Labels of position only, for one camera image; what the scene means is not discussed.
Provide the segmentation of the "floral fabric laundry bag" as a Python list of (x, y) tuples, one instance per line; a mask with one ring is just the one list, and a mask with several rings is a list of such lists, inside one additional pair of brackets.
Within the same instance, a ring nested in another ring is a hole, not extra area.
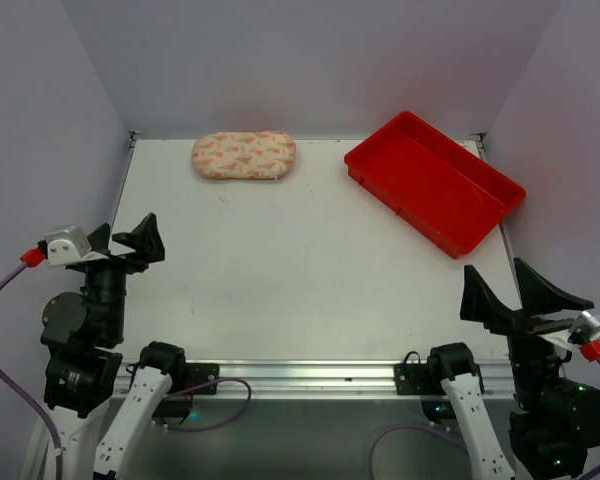
[(276, 180), (296, 162), (295, 141), (282, 131), (220, 131), (198, 139), (191, 152), (196, 171), (211, 180)]

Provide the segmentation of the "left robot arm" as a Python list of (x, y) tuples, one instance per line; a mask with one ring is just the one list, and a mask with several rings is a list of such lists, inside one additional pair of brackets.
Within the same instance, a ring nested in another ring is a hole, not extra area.
[(40, 341), (49, 350), (43, 421), (51, 443), (47, 459), (59, 479), (119, 479), (140, 434), (164, 396), (184, 383), (185, 352), (153, 341), (144, 347), (118, 416), (100, 428), (123, 357), (126, 281), (162, 262), (166, 251), (157, 217), (147, 214), (129, 232), (104, 223), (90, 234), (69, 225), (47, 234), (24, 260), (80, 272), (77, 292), (51, 298)]

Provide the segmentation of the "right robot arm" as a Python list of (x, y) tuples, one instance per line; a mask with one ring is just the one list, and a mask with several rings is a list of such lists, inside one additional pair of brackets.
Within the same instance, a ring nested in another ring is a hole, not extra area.
[(567, 378), (563, 366), (581, 355), (600, 365), (600, 313), (526, 261), (513, 261), (519, 309), (507, 307), (478, 270), (464, 268), (459, 316), (505, 338), (512, 400), (508, 461), (484, 407), (480, 368), (469, 347), (434, 347), (431, 380), (449, 400), (475, 479), (577, 479), (590, 450), (600, 447), (600, 389)]

